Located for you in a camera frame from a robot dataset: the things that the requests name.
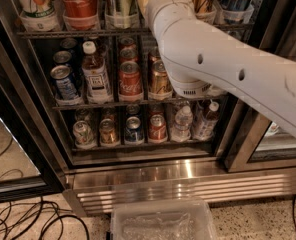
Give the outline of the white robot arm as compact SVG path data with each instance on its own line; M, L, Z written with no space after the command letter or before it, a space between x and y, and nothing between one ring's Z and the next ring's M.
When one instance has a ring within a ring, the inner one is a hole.
M196 18L192 0L137 0L167 74L183 97L207 82L296 137L296 62L251 47Z

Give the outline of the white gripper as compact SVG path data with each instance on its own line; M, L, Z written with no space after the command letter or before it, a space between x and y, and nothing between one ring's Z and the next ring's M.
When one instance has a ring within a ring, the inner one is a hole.
M204 35L205 24L196 18L192 0L137 0L137 3L156 39L167 34L197 38Z

